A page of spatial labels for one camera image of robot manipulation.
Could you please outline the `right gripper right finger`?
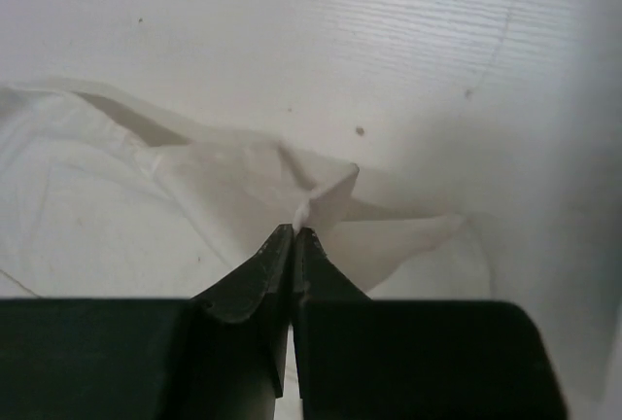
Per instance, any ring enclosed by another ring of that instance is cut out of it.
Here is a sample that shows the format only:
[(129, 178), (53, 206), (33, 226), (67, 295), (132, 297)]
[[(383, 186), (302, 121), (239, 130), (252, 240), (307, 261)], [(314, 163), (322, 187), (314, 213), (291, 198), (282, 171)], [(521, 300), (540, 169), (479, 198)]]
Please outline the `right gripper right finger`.
[(565, 419), (540, 333), (496, 300), (373, 299), (308, 228), (294, 245), (294, 349), (307, 419)]

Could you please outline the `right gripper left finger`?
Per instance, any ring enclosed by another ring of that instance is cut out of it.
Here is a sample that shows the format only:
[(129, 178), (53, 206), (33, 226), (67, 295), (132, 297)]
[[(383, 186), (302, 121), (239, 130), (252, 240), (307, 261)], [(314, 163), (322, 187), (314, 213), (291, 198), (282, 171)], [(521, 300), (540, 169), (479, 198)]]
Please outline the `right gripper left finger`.
[(191, 298), (5, 298), (5, 419), (270, 419), (294, 231)]

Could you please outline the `white t shirt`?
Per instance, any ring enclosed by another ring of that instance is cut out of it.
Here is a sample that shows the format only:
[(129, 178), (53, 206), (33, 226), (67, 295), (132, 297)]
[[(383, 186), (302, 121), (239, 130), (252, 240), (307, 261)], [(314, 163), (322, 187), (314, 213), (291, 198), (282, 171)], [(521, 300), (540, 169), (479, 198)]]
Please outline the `white t shirt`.
[(1, 90), (1, 294), (189, 297), (278, 225), (376, 298), (490, 298), (477, 235), (355, 199), (359, 168), (255, 133), (202, 142), (64, 91)]

